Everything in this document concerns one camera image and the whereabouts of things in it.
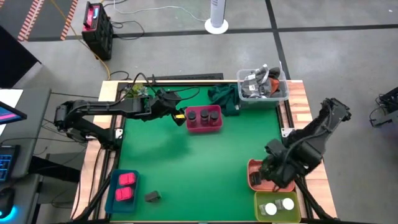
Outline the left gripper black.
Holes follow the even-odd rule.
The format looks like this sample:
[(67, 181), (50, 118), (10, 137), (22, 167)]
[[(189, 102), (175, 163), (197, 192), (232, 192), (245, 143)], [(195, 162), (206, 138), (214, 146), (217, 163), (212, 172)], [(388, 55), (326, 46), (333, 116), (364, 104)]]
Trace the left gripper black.
[(182, 126), (186, 122), (184, 115), (186, 108), (177, 109), (177, 105), (182, 98), (175, 91), (166, 91), (160, 88), (154, 92), (154, 98), (151, 99), (151, 116), (153, 118), (162, 118), (163, 116), (172, 115), (178, 126)]

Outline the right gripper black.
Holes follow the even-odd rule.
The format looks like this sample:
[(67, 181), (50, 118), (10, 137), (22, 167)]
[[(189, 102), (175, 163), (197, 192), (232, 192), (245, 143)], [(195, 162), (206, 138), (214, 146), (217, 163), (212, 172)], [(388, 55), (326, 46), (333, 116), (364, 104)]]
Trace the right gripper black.
[(267, 153), (261, 162), (258, 172), (265, 180), (261, 181), (262, 189), (272, 189), (274, 183), (279, 188), (286, 188), (295, 179), (295, 166), (291, 164), (289, 153)]

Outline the black spice tin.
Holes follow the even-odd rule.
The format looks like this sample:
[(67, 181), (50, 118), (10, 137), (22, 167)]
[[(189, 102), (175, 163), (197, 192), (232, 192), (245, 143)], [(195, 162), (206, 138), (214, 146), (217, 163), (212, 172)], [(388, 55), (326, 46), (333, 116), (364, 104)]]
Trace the black spice tin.
[(260, 172), (253, 172), (249, 175), (249, 183), (251, 186), (261, 185), (262, 178)]
[(161, 199), (161, 197), (162, 196), (161, 196), (160, 192), (157, 190), (154, 190), (154, 191), (151, 191), (151, 192), (145, 194), (144, 200), (145, 200), (145, 202), (152, 203), (152, 202), (159, 201)]

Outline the white-lid spice jar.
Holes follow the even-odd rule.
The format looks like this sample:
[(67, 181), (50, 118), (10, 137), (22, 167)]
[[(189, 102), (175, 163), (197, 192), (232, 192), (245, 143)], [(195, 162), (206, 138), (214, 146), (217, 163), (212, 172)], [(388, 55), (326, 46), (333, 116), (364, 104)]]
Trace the white-lid spice jar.
[(291, 198), (282, 198), (275, 200), (275, 205), (278, 210), (293, 210), (295, 207), (294, 201)]
[(277, 207), (274, 203), (264, 203), (260, 204), (258, 207), (263, 216), (273, 216), (277, 213)]

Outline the lime green plastic bin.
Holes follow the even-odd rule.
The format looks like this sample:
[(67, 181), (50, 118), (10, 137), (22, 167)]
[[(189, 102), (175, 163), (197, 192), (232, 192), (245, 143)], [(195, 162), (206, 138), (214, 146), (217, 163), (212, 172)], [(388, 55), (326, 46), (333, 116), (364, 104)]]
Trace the lime green plastic bin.
[[(291, 198), (295, 207), (293, 210), (278, 210), (273, 216), (263, 216), (260, 213), (259, 205), (264, 203), (274, 203), (277, 199)], [(269, 223), (299, 223), (301, 213), (297, 194), (295, 192), (256, 192), (254, 194), (254, 214), (259, 222)]]

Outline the red spice box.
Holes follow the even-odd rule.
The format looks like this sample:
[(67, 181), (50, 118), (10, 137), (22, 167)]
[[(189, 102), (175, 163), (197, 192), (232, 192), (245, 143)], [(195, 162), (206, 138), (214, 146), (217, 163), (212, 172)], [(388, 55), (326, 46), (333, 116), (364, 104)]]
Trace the red spice box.
[(115, 199), (118, 202), (127, 201), (134, 197), (134, 191), (131, 187), (123, 187), (116, 189)]
[(136, 182), (136, 175), (133, 172), (123, 173), (119, 175), (119, 185), (132, 185)]

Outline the blue plastic bin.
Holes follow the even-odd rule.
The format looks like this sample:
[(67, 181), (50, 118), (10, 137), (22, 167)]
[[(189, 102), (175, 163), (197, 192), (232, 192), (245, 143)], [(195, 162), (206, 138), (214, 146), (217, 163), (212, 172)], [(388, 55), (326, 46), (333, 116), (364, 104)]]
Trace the blue plastic bin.
[[(119, 185), (119, 175), (123, 173), (133, 172), (136, 175), (136, 182), (132, 185), (120, 186)], [(137, 191), (139, 185), (140, 174), (136, 170), (122, 170), (116, 169), (111, 173), (111, 179), (109, 183), (109, 191), (105, 204), (105, 211), (109, 214), (111, 213), (133, 213), (136, 208), (137, 201)], [(116, 189), (123, 187), (131, 187), (134, 191), (134, 197), (127, 201), (118, 202), (115, 199)]]

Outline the orange plastic bin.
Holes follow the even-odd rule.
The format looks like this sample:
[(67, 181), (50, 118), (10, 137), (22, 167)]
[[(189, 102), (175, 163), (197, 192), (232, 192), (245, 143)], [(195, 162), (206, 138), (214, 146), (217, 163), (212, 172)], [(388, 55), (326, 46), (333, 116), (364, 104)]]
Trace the orange plastic bin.
[(253, 172), (257, 172), (259, 166), (261, 165), (261, 160), (255, 160), (255, 159), (250, 159), (248, 161), (247, 164), (247, 180), (248, 180), (248, 185), (249, 187), (256, 191), (256, 192), (271, 192), (271, 191), (279, 191), (279, 192), (291, 192), (294, 190), (295, 188), (295, 184), (294, 182), (291, 182), (286, 188), (274, 188), (275, 187), (275, 183), (274, 183), (274, 187), (272, 189), (262, 189), (261, 185), (256, 185), (256, 186), (251, 186), (251, 184), (249, 183), (249, 175)]

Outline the magenta plastic bin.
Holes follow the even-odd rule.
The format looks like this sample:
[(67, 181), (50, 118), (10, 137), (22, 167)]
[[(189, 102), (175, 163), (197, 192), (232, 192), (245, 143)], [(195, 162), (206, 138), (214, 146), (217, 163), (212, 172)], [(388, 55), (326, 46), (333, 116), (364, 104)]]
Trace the magenta plastic bin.
[[(207, 109), (209, 111), (209, 121), (210, 121), (210, 113), (212, 111), (217, 111), (219, 113), (219, 120), (217, 122), (217, 124), (215, 126), (212, 126), (209, 122), (207, 126), (203, 126), (200, 122), (200, 111), (203, 109)], [(187, 114), (189, 111), (195, 111), (197, 114), (197, 125), (196, 126), (190, 126), (188, 118), (187, 118)], [(189, 132), (191, 133), (210, 133), (210, 132), (215, 132), (215, 131), (219, 131), (223, 125), (223, 120), (222, 120), (222, 116), (221, 116), (221, 108), (218, 105), (206, 105), (206, 106), (191, 106), (188, 107), (185, 110), (185, 115), (187, 118), (186, 121), (186, 127), (188, 129)]]

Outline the long black bar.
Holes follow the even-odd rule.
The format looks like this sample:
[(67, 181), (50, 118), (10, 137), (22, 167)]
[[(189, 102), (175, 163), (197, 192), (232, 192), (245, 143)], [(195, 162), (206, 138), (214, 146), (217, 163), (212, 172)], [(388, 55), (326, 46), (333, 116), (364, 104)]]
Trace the long black bar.
[(192, 75), (170, 75), (170, 76), (155, 76), (149, 77), (149, 80), (223, 80), (223, 73), (204, 73)]

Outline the dark green cloth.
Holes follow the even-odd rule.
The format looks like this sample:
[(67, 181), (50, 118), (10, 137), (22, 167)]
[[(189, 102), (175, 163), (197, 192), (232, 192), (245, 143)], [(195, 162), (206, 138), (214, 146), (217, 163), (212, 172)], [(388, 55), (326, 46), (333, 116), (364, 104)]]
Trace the dark green cloth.
[(239, 116), (239, 91), (237, 84), (219, 84), (208, 90), (212, 105), (219, 105), (224, 116)]

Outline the small green succulent plant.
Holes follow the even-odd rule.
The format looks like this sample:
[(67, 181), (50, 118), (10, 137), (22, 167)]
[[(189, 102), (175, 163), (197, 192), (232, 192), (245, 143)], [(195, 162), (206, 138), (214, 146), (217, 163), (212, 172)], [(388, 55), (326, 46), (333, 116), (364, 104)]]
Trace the small green succulent plant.
[(142, 83), (134, 84), (126, 93), (127, 98), (137, 98), (139, 96), (148, 96), (147, 87)]

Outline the clear plastic storage box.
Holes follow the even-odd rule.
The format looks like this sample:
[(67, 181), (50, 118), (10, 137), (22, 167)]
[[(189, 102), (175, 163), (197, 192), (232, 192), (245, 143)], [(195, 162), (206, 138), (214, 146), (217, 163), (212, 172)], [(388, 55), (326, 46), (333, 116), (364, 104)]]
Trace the clear plastic storage box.
[(279, 80), (279, 91), (270, 95), (268, 98), (244, 98), (241, 92), (241, 84), (244, 81), (244, 78), (253, 70), (255, 69), (243, 69), (237, 72), (239, 99), (243, 108), (274, 108), (280, 102), (289, 98), (287, 79), (281, 67), (269, 68), (269, 78)]

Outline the grey plastic bags bundle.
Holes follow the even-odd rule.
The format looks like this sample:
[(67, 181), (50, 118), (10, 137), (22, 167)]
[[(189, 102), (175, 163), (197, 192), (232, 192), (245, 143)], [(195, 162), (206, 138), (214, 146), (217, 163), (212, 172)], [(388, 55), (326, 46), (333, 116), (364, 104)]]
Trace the grey plastic bags bundle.
[(241, 84), (244, 98), (268, 98), (271, 95), (271, 81), (269, 68), (264, 64), (261, 68), (253, 70), (244, 78)]

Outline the white tower fan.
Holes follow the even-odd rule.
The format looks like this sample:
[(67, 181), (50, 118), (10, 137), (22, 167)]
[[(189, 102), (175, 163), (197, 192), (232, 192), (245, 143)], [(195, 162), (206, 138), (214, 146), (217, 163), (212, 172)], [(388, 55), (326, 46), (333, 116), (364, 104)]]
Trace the white tower fan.
[(228, 30), (228, 21), (224, 18), (226, 0), (210, 1), (210, 18), (205, 22), (205, 30), (211, 34), (223, 34)]

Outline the red and black toolbox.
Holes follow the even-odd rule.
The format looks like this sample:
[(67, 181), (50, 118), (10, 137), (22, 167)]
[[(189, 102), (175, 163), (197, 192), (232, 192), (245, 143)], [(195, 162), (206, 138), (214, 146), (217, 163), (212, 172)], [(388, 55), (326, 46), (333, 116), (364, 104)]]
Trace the red and black toolbox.
[(86, 2), (83, 30), (85, 44), (96, 54), (96, 58), (110, 60), (113, 48), (113, 27), (101, 3)]

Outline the grey desk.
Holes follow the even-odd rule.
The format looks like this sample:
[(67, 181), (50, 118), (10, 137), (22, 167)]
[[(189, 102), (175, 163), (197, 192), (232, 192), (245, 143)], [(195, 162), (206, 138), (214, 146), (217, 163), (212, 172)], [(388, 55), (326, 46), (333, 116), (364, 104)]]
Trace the grey desk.
[(7, 124), (0, 134), (0, 142), (20, 146), (11, 173), (11, 180), (16, 181), (12, 186), (15, 190), (12, 212), (8, 217), (0, 219), (0, 224), (29, 224), (31, 222), (31, 213), (37, 201), (36, 191), (40, 176), (29, 174), (28, 170), (49, 97), (50, 89), (48, 88), (23, 89), (16, 109), (25, 113), (27, 119)]

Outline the computer monitor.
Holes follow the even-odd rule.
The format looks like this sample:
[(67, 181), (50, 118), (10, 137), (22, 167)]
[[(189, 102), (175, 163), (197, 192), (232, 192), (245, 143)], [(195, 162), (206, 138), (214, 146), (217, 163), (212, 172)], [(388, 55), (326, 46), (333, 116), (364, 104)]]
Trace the computer monitor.
[(0, 101), (0, 125), (27, 119), (27, 115)]

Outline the large black panel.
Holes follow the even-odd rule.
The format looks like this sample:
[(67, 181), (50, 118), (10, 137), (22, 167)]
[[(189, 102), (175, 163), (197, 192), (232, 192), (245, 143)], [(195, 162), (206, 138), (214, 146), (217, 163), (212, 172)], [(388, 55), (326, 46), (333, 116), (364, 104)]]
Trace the large black panel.
[(0, 26), (0, 88), (24, 86), (41, 68), (42, 62)]

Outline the backlit keyboard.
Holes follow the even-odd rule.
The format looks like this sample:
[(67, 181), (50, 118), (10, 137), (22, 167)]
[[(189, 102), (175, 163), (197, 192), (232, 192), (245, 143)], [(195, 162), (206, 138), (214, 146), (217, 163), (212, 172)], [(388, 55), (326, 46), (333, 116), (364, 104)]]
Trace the backlit keyboard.
[(16, 163), (20, 145), (0, 145), (0, 182), (7, 182)]

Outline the black computer mouse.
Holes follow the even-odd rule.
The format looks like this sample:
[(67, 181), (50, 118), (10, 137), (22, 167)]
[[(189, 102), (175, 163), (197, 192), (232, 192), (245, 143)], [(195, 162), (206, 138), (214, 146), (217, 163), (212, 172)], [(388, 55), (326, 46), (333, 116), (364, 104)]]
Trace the black computer mouse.
[(0, 190), (0, 219), (6, 218), (11, 213), (14, 197), (15, 190), (12, 187)]

